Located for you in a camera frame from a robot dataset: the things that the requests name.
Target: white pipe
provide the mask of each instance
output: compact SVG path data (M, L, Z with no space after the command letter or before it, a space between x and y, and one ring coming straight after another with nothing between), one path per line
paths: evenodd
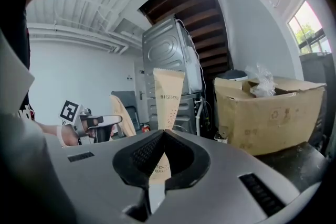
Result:
M106 33L109 34L109 35L111 35L111 36L114 36L114 37L117 37L117 38L124 39L124 40L126 40L126 41L128 41L128 42L130 42L130 43L132 43L132 44L135 44L135 45L137 46L138 49L139 49L139 48L140 48L140 49L142 48L142 43L137 42L137 41L134 40L133 38L128 38L128 37L126 37L126 36L124 36L124 35L120 35L120 34L118 34L118 33L110 32L110 31L107 31Z
M51 25L51 24L38 24L38 23L29 23L27 24L27 27L29 29L29 31L31 29L47 29L47 30L59 30L59 31L64 31L64 32L70 32L70 33L75 33L78 35L83 35L83 36L89 36L89 37L94 37L94 38L99 38L101 40L105 40L107 42L111 42L111 43L116 43L118 45L124 46L129 48L130 45L116 40L114 38L111 37L106 37L97 33L93 33L90 31L86 31L86 30L82 30L82 29L78 29L78 28L72 28L72 27L68 27L68 26L61 26L61 25Z
M115 47L117 51L120 50L120 46L113 43L113 42L107 42L104 40L101 40L99 38L90 38L90 37L83 37L83 35L78 35L78 34L72 34L72 33L65 33L61 31L53 31L53 30L43 30L43 29L31 29L29 31L30 35L51 35L51 36L59 36L59 37L70 37L70 38L77 38L80 40L84 41L91 41L91 42L96 42L96 43L102 43L104 45L110 46L110 47Z
M114 51L112 47L111 47L111 50L109 50L107 48L99 47L99 46L96 46L96 45L93 45L93 44L90 44L90 43L85 43L85 42L76 41L76 40L61 40L61 39L58 39L58 38L30 38L29 40L32 43L34 43L34 42L64 42L64 43L73 43L73 44L79 44L79 45L84 45L84 46L88 46L88 47L93 47L93 48L105 50L107 52Z
M197 116L196 116L196 134L197 134L197 136L201 136L201 127L199 125L200 124L199 120L200 120L201 112L203 110L203 105L204 105L204 100L201 97L201 104L199 105Z
M139 38L139 37L137 37L137 36L135 36L135 35L133 35L133 34L131 34L131 33L128 33L128 32L126 32L126 31L122 31L121 34L124 35L124 36L127 36L127 37L129 37L129 38L133 38L133 39L135 39L135 40L137 40L137 41L139 41L139 42L142 42L142 39L141 39L141 38Z

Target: cardboard box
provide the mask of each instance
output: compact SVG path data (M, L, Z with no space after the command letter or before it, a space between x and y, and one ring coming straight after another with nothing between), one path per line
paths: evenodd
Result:
M255 98L257 80L216 78L219 133L252 155L308 141L319 115L325 84L274 78L276 96Z

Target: metal panel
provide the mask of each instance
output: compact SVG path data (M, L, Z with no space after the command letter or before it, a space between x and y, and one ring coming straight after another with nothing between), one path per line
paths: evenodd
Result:
M186 73L184 57L174 16L158 22L143 34L143 61L145 69L146 92L155 98L154 68L170 69ZM184 80L182 94L188 94L188 82Z
M196 114L194 100L200 97L199 94L181 96L179 110L174 123L174 130L196 134ZM156 100L148 99L149 124L152 130L158 129L158 117Z

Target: black vent slot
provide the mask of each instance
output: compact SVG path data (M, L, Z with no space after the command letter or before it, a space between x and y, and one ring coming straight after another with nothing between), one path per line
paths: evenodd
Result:
M150 177L160 161L163 150L164 140L160 135L133 152L132 160L135 167Z
M276 214L285 207L255 174L243 175L240 176L239 179L268 217Z
M80 161L81 159L86 159L86 158L90 158L93 156L94 154L92 152L85 152L85 153L81 153L78 155L68 156L68 159L72 163L72 162Z

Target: hand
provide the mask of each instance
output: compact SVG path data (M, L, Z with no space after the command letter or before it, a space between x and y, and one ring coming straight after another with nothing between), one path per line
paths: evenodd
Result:
M98 125L98 120L93 120L94 125ZM88 132L90 137L94 137L93 129L88 130L88 123L87 121L82 121L82 125L85 132ZM77 146L78 145L78 135L74 131L74 128L71 125L64 125L62 128L62 138L64 143L67 146Z

